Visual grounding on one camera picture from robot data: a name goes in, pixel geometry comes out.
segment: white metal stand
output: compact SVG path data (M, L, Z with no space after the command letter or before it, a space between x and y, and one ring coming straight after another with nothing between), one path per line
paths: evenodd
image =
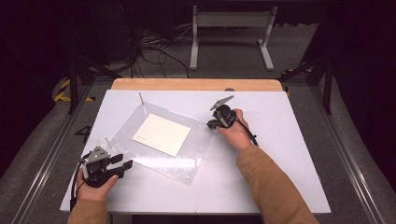
M268 39L274 24L277 7L264 12L198 12L194 6L192 13L192 48L190 69L197 69L198 63L198 27L264 27L265 34L258 43L262 51L265 66L269 71L274 70L270 54L267 49Z

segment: hand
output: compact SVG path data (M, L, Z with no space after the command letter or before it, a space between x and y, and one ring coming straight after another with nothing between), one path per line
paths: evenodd
M242 110L234 109L233 111L235 111L236 116L241 120L241 122L248 127L248 123L244 120ZM234 122L231 128L225 129L218 127L216 130L218 133L224 135L230 145L236 148L238 151L241 151L252 145L244 127L242 127L242 125L240 125L238 122Z
M78 200L93 200L93 201L106 201L108 192L116 184L119 177L117 175L111 176L107 182L100 188L93 188L84 182L82 170L79 170L77 176Z

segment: sleeve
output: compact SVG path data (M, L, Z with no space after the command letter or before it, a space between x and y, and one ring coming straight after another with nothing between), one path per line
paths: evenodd
M289 177L259 147L242 150L236 164L266 224L318 223Z
M77 200L72 210L68 224L106 224L107 204L106 202Z

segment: white table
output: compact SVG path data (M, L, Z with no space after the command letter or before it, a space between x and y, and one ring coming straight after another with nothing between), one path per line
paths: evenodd
M139 92L146 102L204 122L212 119L209 108L217 100L233 94L227 105L244 110L250 130L258 135L259 145L289 175L311 211L331 212L288 96L283 91L107 91L83 155L96 146L104 146L104 136L111 139L117 133L140 104ZM135 163L110 191L108 211L257 214L248 185L236 168L236 157L236 151L215 133L191 186ZM64 196L62 211L69 210L69 200L70 187Z

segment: white paper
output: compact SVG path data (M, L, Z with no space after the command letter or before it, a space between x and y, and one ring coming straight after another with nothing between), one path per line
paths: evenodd
M149 114L132 139L175 157L190 129L169 119Z

